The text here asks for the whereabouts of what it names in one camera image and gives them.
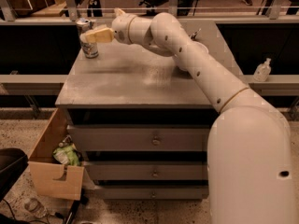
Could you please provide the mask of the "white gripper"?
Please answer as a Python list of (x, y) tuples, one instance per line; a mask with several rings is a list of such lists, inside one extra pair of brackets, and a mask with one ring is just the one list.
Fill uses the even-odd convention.
[(115, 37), (118, 42), (130, 45), (129, 30), (135, 15), (125, 13), (118, 7), (114, 8), (114, 13), (116, 18), (112, 22), (112, 29), (89, 30), (80, 35), (80, 40), (84, 43), (110, 43)]

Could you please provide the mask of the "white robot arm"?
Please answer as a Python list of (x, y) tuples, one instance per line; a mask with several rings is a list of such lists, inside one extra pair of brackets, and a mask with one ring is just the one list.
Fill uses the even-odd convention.
[(218, 112), (207, 142), (211, 224), (298, 224), (288, 121), (191, 39), (169, 13), (151, 19), (121, 9), (110, 27), (81, 35), (176, 56)]

